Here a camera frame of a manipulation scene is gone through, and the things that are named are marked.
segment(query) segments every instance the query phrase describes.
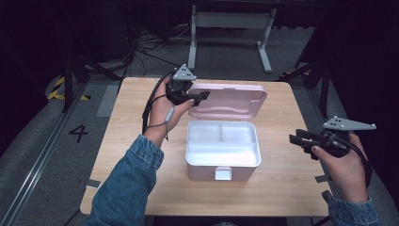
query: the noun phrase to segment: wooden table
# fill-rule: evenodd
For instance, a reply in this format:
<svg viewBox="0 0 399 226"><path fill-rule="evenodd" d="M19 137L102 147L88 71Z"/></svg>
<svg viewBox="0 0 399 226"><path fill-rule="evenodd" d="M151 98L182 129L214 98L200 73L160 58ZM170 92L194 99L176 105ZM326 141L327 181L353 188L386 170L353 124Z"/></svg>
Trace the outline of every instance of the wooden table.
<svg viewBox="0 0 399 226"><path fill-rule="evenodd" d="M106 128L90 179L105 181L137 135L141 114L158 78L126 78ZM324 217L327 204L315 176L324 174L318 161L289 142L295 129L306 129L295 96L287 83L227 80L197 80L201 83L263 85L267 98L256 126L262 164L246 182L193 181L187 176L185 143L187 124L194 120L184 114L168 134L162 150L165 160L157 171L157 184L149 196L148 216L262 216ZM88 188L81 211L89 214L96 188Z"/></svg>

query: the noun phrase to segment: container latch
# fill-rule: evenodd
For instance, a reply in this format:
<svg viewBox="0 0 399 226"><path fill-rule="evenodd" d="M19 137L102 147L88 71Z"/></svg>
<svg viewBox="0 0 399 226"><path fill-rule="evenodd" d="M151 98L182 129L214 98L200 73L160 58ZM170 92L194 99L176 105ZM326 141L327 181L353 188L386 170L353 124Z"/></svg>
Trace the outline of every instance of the container latch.
<svg viewBox="0 0 399 226"><path fill-rule="evenodd" d="M215 169L215 179L217 181L231 181L231 168L217 167Z"/></svg>

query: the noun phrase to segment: white plastic container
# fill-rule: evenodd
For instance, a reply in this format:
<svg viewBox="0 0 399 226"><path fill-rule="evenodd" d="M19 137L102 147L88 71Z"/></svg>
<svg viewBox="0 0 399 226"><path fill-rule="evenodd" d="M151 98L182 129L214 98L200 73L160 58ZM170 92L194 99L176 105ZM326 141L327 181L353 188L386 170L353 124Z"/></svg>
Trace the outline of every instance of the white plastic container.
<svg viewBox="0 0 399 226"><path fill-rule="evenodd" d="M185 159L193 180L246 181L261 164L255 126L266 99L258 85L194 84L188 91L209 91L208 99L192 107L188 114Z"/></svg>

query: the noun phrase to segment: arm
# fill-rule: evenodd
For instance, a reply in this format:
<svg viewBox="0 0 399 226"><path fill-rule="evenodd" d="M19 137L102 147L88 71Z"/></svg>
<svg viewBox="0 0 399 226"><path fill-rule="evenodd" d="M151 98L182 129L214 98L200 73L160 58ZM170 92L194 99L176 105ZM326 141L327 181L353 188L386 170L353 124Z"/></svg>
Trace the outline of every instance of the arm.
<svg viewBox="0 0 399 226"><path fill-rule="evenodd" d="M358 136L351 134L350 142L358 146L365 155ZM328 191L323 192L334 224L380 225L373 200L367 193L360 157L353 150L341 158L336 158L317 146L311 150L326 164L331 179L343 193L343 199L340 200L332 197Z"/></svg>
<svg viewBox="0 0 399 226"><path fill-rule="evenodd" d="M166 79L161 84L154 99L166 93L167 82ZM152 103L150 125L162 125L149 127L143 136L138 136L98 190L84 225L142 224L148 195L156 183L156 170L164 157L160 149L163 139L192 105L190 100L175 106L166 126L163 123L172 103L165 96Z"/></svg>

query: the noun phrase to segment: hand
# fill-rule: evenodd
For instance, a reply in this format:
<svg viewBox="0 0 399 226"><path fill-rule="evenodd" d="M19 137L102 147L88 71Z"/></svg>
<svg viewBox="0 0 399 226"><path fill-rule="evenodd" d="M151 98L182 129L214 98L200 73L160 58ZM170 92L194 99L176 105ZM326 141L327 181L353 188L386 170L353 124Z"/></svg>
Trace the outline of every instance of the hand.
<svg viewBox="0 0 399 226"><path fill-rule="evenodd" d="M359 137L353 134L350 134L349 137L349 142L358 146L367 159ZM364 167L355 151L351 149L347 155L336 158L318 146L313 146L311 150L326 164L329 175L342 191L344 200L349 202L368 201Z"/></svg>
<svg viewBox="0 0 399 226"><path fill-rule="evenodd" d="M162 141L167 135L167 132L172 130L177 125L182 114L184 114L194 104L194 100L188 100L181 105L175 105L175 109L173 114L171 115L170 120L165 123L167 114L169 110L173 107L173 103L166 96L168 81L169 78L166 78L160 84L158 90L155 92L153 97L153 100L156 100L152 103L149 126L159 126L148 127L143 135L159 147L161 147Z"/></svg>

